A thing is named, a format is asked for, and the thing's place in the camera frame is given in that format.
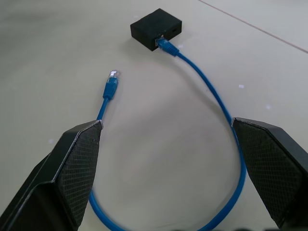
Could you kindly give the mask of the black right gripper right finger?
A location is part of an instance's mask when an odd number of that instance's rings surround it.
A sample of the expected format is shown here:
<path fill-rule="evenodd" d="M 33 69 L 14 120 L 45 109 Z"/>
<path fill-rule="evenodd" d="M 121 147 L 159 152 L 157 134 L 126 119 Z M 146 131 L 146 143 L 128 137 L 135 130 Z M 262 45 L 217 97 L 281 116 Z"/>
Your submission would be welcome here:
<path fill-rule="evenodd" d="M 308 231 L 308 153 L 282 128 L 234 118 L 248 175 L 283 231 Z"/>

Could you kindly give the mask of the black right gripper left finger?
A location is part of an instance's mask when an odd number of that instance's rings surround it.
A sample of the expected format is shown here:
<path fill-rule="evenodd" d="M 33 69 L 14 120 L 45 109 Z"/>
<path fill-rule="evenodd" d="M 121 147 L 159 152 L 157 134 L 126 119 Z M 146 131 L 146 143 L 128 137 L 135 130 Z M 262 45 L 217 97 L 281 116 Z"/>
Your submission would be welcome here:
<path fill-rule="evenodd" d="M 77 231 L 93 187 L 102 129 L 94 120 L 63 133 L 0 216 L 0 231 Z"/>

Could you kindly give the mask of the black network coupler box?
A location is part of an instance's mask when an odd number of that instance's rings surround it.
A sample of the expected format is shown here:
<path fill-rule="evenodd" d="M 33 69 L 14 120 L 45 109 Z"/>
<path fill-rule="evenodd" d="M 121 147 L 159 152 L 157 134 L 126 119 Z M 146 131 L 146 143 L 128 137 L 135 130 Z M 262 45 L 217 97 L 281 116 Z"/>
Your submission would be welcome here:
<path fill-rule="evenodd" d="M 130 31 L 134 39 L 154 51 L 158 39 L 171 40 L 182 32 L 182 21 L 159 8 L 132 23 Z"/>

